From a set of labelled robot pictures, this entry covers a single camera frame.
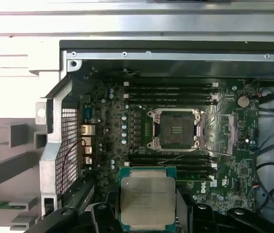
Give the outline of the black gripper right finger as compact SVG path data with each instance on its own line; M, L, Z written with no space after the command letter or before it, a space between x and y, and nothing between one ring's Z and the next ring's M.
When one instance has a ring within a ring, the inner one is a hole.
M184 233L274 233L273 223L247 209L232 208L222 215L180 191L176 192L176 216Z

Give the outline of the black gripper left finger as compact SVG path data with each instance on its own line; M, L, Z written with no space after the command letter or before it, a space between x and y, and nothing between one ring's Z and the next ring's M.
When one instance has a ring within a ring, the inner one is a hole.
M106 202L88 206L83 213L64 207L26 230L27 233L120 233L121 224L116 217L119 209L119 191L109 192Z

